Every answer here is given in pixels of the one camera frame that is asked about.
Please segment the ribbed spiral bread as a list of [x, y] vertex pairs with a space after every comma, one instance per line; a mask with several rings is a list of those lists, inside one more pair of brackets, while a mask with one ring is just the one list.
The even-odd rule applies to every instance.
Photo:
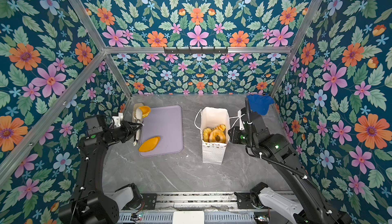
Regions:
[[225, 132], [226, 126], [224, 124], [218, 125], [214, 128], [214, 130], [219, 130], [219, 131]]

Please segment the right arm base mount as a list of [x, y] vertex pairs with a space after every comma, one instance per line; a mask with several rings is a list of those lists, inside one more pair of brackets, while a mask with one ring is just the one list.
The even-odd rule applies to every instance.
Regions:
[[235, 192], [237, 207], [239, 209], [275, 208], [278, 200], [274, 198], [272, 189], [266, 183], [259, 183], [250, 192]]

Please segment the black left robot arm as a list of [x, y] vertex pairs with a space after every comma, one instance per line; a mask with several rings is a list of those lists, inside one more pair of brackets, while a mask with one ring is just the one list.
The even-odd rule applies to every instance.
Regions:
[[123, 186], [112, 196], [103, 191], [103, 168], [109, 147], [134, 138], [143, 127], [126, 121], [116, 113], [113, 117], [95, 115], [85, 119], [87, 136], [80, 139], [80, 168], [76, 186], [67, 204], [59, 208], [64, 224], [116, 224], [119, 212], [139, 208], [143, 197], [134, 183]]

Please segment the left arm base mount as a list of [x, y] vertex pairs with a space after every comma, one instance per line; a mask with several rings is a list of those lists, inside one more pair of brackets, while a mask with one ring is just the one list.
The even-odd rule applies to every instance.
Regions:
[[119, 210], [154, 210], [157, 204], [156, 193], [140, 193], [134, 183], [119, 188], [110, 198]]

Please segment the round yellow bun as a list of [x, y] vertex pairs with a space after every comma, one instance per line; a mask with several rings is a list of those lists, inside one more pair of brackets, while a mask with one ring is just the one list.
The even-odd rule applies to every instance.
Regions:
[[148, 106], [140, 106], [137, 108], [137, 114], [140, 114], [140, 118], [147, 117], [151, 112], [151, 108]]

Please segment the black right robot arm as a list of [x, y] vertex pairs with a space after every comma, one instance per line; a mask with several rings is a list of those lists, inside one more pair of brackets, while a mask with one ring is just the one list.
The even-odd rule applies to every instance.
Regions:
[[281, 134], [272, 134], [263, 115], [268, 107], [259, 107], [264, 96], [248, 95], [245, 107], [239, 110], [239, 126], [229, 130], [233, 144], [245, 146], [246, 153], [253, 158], [268, 162], [282, 175], [298, 201], [276, 193], [261, 182], [250, 190], [250, 201], [254, 207], [268, 207], [278, 212], [292, 224], [349, 224], [351, 217], [339, 211], [323, 196], [313, 182], [297, 152], [289, 140]]

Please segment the white cartoon paper bag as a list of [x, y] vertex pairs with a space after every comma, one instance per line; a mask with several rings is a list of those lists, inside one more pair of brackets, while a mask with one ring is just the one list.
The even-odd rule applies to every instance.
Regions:
[[200, 131], [203, 163], [221, 165], [227, 145], [231, 141], [229, 130], [234, 128], [241, 115], [230, 117], [223, 108], [205, 107], [198, 111], [194, 119], [195, 127]]

